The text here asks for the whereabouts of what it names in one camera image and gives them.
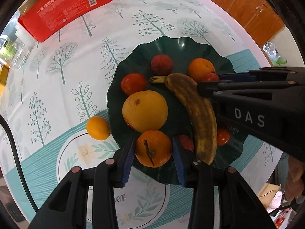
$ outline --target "dark twig on orange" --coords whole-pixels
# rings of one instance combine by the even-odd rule
[[[150,154],[149,148],[148,148],[147,140],[144,140],[144,145],[146,147],[146,154],[148,155],[149,160],[152,162],[152,165],[155,166],[155,164],[153,163],[152,156]]]

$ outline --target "white tablecloth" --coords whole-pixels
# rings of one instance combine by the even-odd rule
[[[114,0],[79,17],[33,48],[24,70],[11,68],[0,112],[14,134],[19,159],[40,207],[68,170],[96,166],[118,145],[112,137],[88,136],[86,120],[108,118],[106,94],[117,65],[133,49],[160,36],[188,36],[212,45],[236,72],[268,62],[245,30],[209,0]],[[248,136],[232,163],[257,193],[281,151]],[[35,215],[21,186],[7,136],[0,138],[1,169],[24,216]],[[124,189],[116,189],[121,229],[186,228],[191,189],[160,184],[132,168]],[[92,190],[88,199],[91,227]]]

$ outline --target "white letter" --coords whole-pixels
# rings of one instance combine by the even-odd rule
[[[250,112],[249,112],[249,111],[247,112],[246,120],[245,120],[245,121],[251,121],[251,124],[253,124],[252,118],[251,118],[251,115],[250,115]]]
[[[235,118],[240,119],[241,116],[242,116],[242,114],[241,114],[240,110],[238,108],[235,108]]]
[[[260,123],[257,123],[257,125],[259,126],[259,127],[264,127],[265,126],[265,122],[262,120],[262,119],[264,119],[265,118],[265,116],[263,116],[263,115],[259,115],[259,116],[257,116],[257,119],[258,119],[258,121],[260,122]]]

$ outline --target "red plastic packaging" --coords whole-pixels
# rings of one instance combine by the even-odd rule
[[[40,0],[18,22],[39,42],[111,0]]]

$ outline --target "banana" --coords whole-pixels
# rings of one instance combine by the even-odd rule
[[[181,73],[152,77],[150,82],[164,83],[186,108],[193,127],[196,157],[210,165],[217,148],[216,118],[210,101],[198,94],[197,83]]]

